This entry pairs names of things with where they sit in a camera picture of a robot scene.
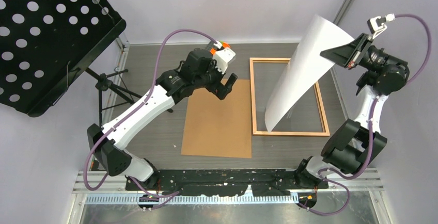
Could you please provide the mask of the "wooden picture frame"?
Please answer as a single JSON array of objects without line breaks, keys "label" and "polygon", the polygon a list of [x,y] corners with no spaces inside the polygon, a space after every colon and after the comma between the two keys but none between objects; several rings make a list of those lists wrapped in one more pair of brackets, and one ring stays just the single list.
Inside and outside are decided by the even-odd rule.
[{"label": "wooden picture frame", "polygon": [[330,137],[329,124],[326,117],[325,107],[321,95],[319,82],[313,85],[322,132],[295,132],[295,131],[259,131],[257,130],[257,113],[256,113],[256,91],[255,91],[255,63],[288,63],[290,58],[268,58],[268,57],[250,57],[249,58],[249,77],[251,88],[251,112],[252,112],[252,131],[255,136],[295,136],[295,137]]}]

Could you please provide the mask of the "transparent acrylic sheet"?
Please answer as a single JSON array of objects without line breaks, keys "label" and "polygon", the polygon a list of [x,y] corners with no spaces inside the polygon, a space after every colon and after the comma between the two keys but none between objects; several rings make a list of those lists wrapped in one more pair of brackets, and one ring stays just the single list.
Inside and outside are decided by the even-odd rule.
[{"label": "transparent acrylic sheet", "polygon": [[[280,79],[285,62],[255,62],[254,85],[257,130],[266,131],[264,116],[269,98]],[[313,87],[292,106],[273,129],[274,132],[322,132],[320,112]]]}]

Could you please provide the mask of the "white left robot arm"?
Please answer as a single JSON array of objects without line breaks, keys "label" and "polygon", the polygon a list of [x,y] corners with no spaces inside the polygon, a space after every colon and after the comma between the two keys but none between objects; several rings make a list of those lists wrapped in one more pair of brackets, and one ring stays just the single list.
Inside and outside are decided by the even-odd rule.
[{"label": "white left robot arm", "polygon": [[144,189],[154,189],[159,181],[155,169],[146,159],[128,152],[128,144],[153,119],[191,96],[196,89],[205,88],[223,100],[237,80],[233,73],[226,84],[221,82],[235,57],[229,47],[216,52],[194,49],[177,69],[163,72],[154,88],[117,118],[103,126],[92,124],[87,129],[89,146],[107,175],[124,174],[136,178]]}]

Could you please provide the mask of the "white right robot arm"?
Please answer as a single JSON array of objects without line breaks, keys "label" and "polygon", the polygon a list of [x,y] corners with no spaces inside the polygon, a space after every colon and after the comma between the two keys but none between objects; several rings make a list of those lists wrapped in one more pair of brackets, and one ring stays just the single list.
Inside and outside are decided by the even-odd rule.
[{"label": "white right robot arm", "polygon": [[299,188],[318,186],[329,174],[352,180],[361,175],[385,148],[387,138],[380,131],[380,115],[389,95],[408,82],[408,63],[385,53],[362,33],[352,42],[324,50],[323,58],[347,69],[361,66],[366,72],[357,81],[356,96],[361,105],[354,119],[347,119],[323,147],[319,156],[303,159],[294,171]]}]

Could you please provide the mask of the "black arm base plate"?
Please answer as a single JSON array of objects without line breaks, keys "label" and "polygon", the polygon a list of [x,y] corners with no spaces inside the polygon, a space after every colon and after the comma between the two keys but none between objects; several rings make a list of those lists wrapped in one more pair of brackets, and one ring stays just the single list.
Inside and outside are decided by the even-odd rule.
[{"label": "black arm base plate", "polygon": [[254,196],[286,196],[301,190],[293,169],[162,169],[140,185],[154,193],[178,191],[181,196],[241,196],[248,187]]}]

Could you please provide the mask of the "landscape photo print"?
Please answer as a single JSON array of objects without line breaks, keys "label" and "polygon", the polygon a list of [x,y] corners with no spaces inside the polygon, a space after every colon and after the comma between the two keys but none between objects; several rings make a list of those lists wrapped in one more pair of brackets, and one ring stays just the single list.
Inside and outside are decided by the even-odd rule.
[{"label": "landscape photo print", "polygon": [[335,65],[320,53],[353,40],[334,23],[319,15],[313,17],[269,97],[264,114],[267,131],[273,131],[287,111]]}]

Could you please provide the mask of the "brown cardboard backing board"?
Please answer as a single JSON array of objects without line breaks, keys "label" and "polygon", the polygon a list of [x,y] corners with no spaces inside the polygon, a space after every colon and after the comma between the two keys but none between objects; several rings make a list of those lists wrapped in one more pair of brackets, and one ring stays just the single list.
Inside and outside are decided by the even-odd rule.
[{"label": "brown cardboard backing board", "polygon": [[224,100],[206,89],[188,98],[182,155],[252,157],[251,89],[239,79]]}]

